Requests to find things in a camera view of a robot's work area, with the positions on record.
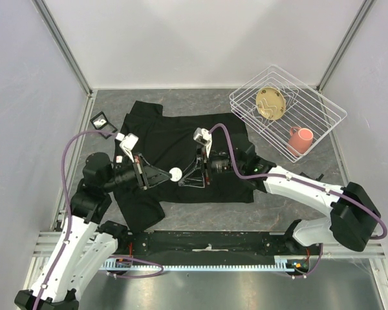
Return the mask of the black t-shirt garment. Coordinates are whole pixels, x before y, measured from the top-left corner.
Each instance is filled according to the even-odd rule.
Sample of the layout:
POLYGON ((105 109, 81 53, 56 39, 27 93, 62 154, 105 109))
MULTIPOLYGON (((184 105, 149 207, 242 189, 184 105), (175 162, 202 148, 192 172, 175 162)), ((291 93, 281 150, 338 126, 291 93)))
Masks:
MULTIPOLYGON (((197 128, 210 129, 222 123, 228 129, 233 147, 248 141, 245 124, 232 113, 199 116, 163 116, 163 106, 136 101, 125 115, 120 132, 138 137, 134 152, 155 167, 169 171, 184 170, 195 159, 197 144, 193 133, 197 128)), ((114 198, 132 232, 142 232, 164 219, 161 202, 172 203, 252 203, 253 191, 234 173, 217 174, 211 185, 203 189, 180 187, 166 181, 146 191, 114 190, 114 198)))

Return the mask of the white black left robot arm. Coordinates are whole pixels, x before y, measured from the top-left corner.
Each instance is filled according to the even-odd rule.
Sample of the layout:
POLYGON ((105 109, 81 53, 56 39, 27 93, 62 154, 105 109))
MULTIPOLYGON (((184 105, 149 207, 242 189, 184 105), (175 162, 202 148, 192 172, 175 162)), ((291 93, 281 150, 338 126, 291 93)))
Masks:
POLYGON ((111 205, 110 192, 124 185, 147 190, 172 179, 170 172, 133 154, 114 167, 106 153, 91 154, 77 191, 67 200, 67 218, 60 238, 38 279, 17 293, 20 309, 78 309, 90 281, 112 254, 129 246, 127 227, 101 220, 111 205))

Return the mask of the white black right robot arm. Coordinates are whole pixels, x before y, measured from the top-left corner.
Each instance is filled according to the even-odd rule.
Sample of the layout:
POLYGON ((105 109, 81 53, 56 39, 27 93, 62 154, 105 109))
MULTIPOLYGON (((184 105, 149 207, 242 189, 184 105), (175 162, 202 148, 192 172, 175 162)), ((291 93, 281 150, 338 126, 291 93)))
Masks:
POLYGON ((283 246, 290 254, 328 242, 362 252, 381 217, 361 185, 353 182, 346 186, 331 185, 294 174, 258 156, 253 145, 210 153, 198 145, 187 168, 170 172, 179 186, 196 188, 205 188, 217 175, 232 172, 253 190, 290 198, 320 212, 322 218, 295 220, 289 226, 283 246))

